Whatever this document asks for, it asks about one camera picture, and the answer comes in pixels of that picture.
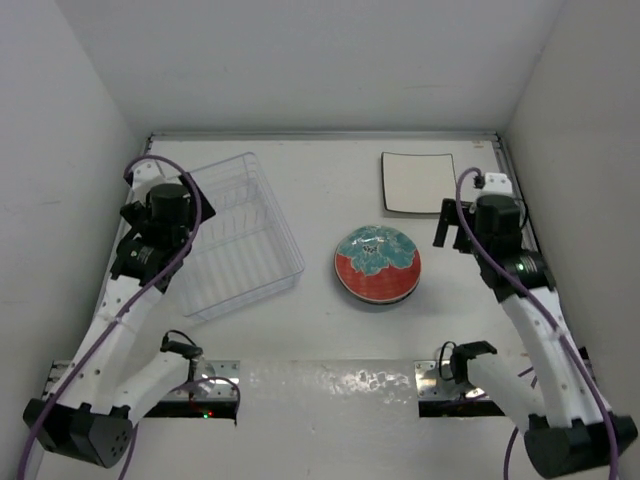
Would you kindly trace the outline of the dark blue round plate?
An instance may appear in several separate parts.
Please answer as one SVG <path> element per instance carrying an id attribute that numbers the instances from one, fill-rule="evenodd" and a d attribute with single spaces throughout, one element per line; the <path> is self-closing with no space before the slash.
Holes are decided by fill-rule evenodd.
<path id="1" fill-rule="evenodd" d="M 357 299 L 358 301 L 361 301 L 363 303 L 366 304 L 370 304 L 370 305 L 380 305 L 380 306 L 387 306 L 387 305 L 394 305 L 397 303 L 400 303 L 404 300 L 406 300 L 407 298 L 409 298 L 415 291 L 416 288 L 409 290 L 407 292 L 405 292 L 402 295 L 393 297 L 393 298 L 386 298 L 386 299 L 374 299 L 372 297 L 367 297 L 364 295 L 360 295 L 354 291 L 351 291 L 349 289 L 344 289 L 351 297 L 354 297 L 355 299 Z"/>

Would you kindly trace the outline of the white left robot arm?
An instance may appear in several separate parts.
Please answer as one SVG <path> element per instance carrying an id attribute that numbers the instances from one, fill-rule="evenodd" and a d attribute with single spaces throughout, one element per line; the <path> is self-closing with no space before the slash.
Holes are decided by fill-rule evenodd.
<path id="1" fill-rule="evenodd" d="M 43 399 L 33 398 L 18 476 L 31 450 L 44 450 L 110 468 L 134 441 L 139 421 L 169 392 L 193 380 L 202 355 L 191 341 L 163 339 L 138 373 L 121 372 L 150 310 L 166 293 L 189 255 L 202 223 L 214 216 L 193 177 L 137 181 L 126 174 L 136 200 L 120 215 L 128 229 L 115 248 L 104 295 L 79 349 Z"/>

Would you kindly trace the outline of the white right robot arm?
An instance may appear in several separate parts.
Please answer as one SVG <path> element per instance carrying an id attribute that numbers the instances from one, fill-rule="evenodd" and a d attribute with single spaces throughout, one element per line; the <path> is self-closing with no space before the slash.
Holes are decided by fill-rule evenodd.
<path id="1" fill-rule="evenodd" d="M 475 258 L 515 326 L 539 389 L 522 384 L 487 341 L 453 347 L 449 380 L 483 390 L 512 420 L 541 477 L 608 467 L 610 478 L 617 478 L 619 457 L 637 439 L 637 427 L 613 412 L 587 370 L 546 261 L 522 245 L 519 205 L 509 195 L 485 195 L 474 203 L 446 199 L 434 246 L 443 246 L 451 226 L 458 229 L 454 249 Z"/>

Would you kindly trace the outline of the white square plate black rim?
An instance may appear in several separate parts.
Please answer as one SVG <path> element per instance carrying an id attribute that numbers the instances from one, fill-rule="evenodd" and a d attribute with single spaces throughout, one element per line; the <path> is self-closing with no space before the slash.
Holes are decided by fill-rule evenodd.
<path id="1" fill-rule="evenodd" d="M 412 218 L 412 219 L 434 219 L 439 215 L 436 210 L 421 211 L 416 209 L 391 208 L 389 205 L 383 205 L 383 215 L 389 218 Z"/>

